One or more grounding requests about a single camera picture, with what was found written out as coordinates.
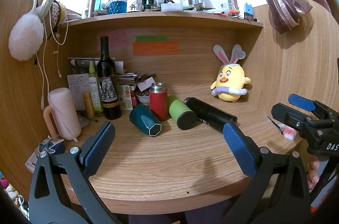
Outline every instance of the glass jar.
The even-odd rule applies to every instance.
[[[122,14],[126,13],[127,0],[110,0],[109,14]]]

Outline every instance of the small bowl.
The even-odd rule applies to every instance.
[[[142,104],[144,104],[144,105],[150,105],[150,96],[146,96],[146,97],[144,97],[144,96],[139,96],[139,95],[136,95],[136,96],[137,96],[138,100],[139,100]]]

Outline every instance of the mug handle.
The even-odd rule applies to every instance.
[[[53,126],[52,121],[50,119],[50,114],[52,112],[53,112],[53,107],[48,105],[43,111],[43,118],[45,119],[45,123],[46,123],[47,128],[50,132],[50,136],[52,136],[53,140],[58,140],[58,135],[55,132],[54,126]]]

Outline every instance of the white fluffy earmuff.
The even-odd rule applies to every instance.
[[[44,0],[38,8],[36,3],[37,1],[34,0],[32,10],[19,18],[8,39],[11,56],[19,61],[29,60],[38,52],[42,44],[44,26],[41,21],[49,11],[53,0]]]

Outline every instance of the human hand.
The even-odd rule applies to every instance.
[[[308,182],[308,189],[312,190],[314,186],[319,182],[319,175],[317,173],[317,169],[320,166],[320,162],[318,158],[314,161],[311,161],[308,164],[308,174],[307,174],[307,182]]]

